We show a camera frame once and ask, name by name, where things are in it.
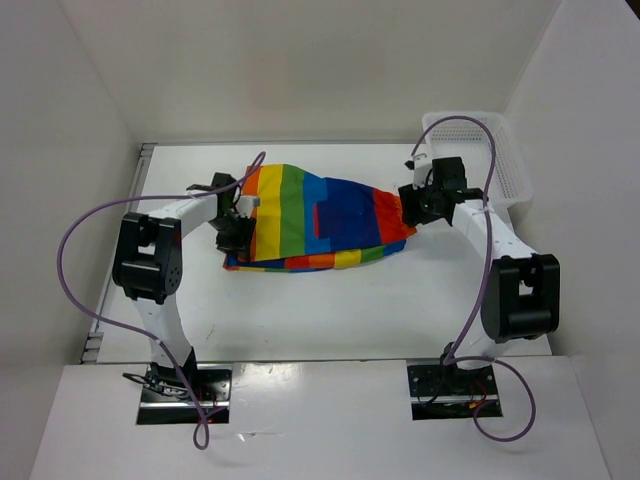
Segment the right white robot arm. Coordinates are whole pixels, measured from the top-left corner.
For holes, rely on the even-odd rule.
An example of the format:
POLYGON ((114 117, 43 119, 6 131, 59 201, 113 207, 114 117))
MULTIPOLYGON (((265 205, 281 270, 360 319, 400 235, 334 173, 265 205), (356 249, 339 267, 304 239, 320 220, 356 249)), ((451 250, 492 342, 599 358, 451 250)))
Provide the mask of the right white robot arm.
POLYGON ((447 345, 438 378, 450 393, 460 393, 511 343, 532 341, 557 330, 560 264, 552 254, 527 245, 494 211, 486 192, 467 183, 459 157, 406 161, 411 183, 400 187, 402 219, 409 226, 437 220, 469 241, 483 260, 479 298, 464 337, 447 345))

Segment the rainbow striped shorts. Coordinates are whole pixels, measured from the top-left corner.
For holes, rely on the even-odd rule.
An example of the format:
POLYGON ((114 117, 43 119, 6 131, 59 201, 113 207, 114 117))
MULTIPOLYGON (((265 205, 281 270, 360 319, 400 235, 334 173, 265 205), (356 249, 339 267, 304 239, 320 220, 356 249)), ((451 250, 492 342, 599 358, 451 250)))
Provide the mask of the rainbow striped shorts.
POLYGON ((400 252, 416 233, 402 221, 398 195, 293 165, 261 166, 242 193, 260 203, 249 252, 227 254, 229 271, 350 268, 400 252))

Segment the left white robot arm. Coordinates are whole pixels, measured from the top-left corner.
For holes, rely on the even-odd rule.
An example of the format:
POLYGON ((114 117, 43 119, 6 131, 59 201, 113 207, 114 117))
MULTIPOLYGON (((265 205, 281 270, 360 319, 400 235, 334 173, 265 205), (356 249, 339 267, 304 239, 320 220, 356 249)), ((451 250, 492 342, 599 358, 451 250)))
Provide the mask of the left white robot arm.
POLYGON ((202 385, 195 350, 184 333, 177 305, 183 239, 208 224, 216 230, 219 251, 247 254, 257 223, 252 214, 259 205, 259 197, 243 194, 233 176, 216 173, 209 185, 189 186, 184 199, 123 217, 112 278, 151 335, 149 371, 136 379, 145 388, 185 400, 202 385))

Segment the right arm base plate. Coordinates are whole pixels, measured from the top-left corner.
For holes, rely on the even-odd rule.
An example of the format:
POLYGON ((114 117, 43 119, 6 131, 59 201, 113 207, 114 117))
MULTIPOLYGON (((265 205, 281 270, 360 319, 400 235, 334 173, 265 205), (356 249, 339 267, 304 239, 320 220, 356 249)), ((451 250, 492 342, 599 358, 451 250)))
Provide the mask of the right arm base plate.
POLYGON ((462 370, 429 359, 406 370, 414 421, 472 419, 477 409, 479 418, 503 416, 491 366, 462 370))

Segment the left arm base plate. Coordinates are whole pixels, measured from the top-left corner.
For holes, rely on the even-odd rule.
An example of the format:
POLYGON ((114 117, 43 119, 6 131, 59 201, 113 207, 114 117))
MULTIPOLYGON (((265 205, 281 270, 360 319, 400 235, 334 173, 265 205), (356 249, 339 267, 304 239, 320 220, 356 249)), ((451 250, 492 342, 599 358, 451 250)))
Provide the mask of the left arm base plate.
MULTIPOLYGON (((137 425, 196 424, 197 409, 185 387, 176 382, 150 383, 151 368, 144 376, 124 374, 142 386, 136 418, 137 425)), ((232 386, 230 364, 199 364, 194 393, 210 425, 228 424, 232 386)))

